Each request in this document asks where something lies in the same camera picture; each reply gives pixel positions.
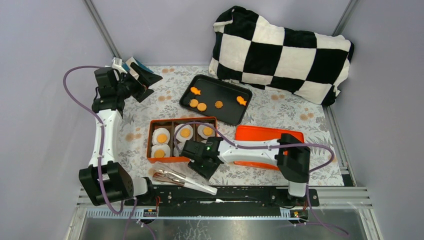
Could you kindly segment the black baking tray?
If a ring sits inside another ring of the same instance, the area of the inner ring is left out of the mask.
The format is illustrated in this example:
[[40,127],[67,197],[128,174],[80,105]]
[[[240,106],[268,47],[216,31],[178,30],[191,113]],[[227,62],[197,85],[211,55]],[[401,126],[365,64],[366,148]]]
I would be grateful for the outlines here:
[[[201,95],[194,95],[190,92],[191,87],[201,90]],[[242,96],[246,101],[246,106],[240,105],[236,97]],[[179,104],[181,107],[202,114],[207,117],[215,117],[217,120],[228,125],[236,126],[242,122],[247,111],[247,107],[252,99],[252,91],[203,74],[196,75],[188,84],[182,94]],[[206,111],[199,111],[197,108],[183,104],[184,97],[198,100],[199,103],[207,105]],[[216,101],[222,101],[223,107],[215,107]]]

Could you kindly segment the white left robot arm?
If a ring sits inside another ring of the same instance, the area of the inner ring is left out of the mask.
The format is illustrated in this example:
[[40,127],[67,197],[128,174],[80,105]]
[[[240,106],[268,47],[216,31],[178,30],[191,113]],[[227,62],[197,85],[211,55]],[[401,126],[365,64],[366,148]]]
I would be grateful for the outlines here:
[[136,199],[152,204],[155,192],[148,177],[132,178],[118,162],[117,140],[123,120],[125,100],[141,103],[154,91],[150,86],[162,77],[131,58],[125,64],[113,60],[112,66],[94,71],[97,87],[90,112],[96,121],[93,154],[78,178],[94,206]]

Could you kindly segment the orange box lid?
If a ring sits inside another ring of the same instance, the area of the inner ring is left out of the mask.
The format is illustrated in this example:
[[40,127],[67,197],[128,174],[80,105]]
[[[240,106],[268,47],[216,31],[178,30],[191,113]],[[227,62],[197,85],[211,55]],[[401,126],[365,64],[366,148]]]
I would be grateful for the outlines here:
[[[304,134],[302,132],[252,125],[239,125],[236,128],[234,139],[237,141],[267,141],[272,139],[280,139],[281,134],[290,134],[299,142],[304,143]],[[269,169],[275,171],[279,170],[277,166],[260,162],[235,161],[234,164],[245,167]]]

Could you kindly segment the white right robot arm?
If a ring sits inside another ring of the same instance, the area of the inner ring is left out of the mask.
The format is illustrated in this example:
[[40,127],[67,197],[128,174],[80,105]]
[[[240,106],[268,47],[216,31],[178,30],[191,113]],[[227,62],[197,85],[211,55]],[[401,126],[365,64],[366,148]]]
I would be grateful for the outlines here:
[[222,164],[248,162],[277,167],[288,181],[287,201],[299,206],[307,199],[311,150],[288,133],[263,141],[229,140],[222,136],[209,137],[206,142],[187,140],[179,153],[190,160],[188,167],[206,180]]

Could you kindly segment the orange compartment box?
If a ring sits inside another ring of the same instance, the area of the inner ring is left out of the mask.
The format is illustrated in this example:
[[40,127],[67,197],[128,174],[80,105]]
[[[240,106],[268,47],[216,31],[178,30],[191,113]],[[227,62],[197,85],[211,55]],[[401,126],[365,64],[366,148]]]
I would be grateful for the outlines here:
[[189,159],[180,156],[187,140],[205,142],[208,137],[216,133],[209,127],[200,126],[198,123],[217,127],[215,117],[192,117],[152,120],[149,126],[146,157],[150,163],[181,163]]

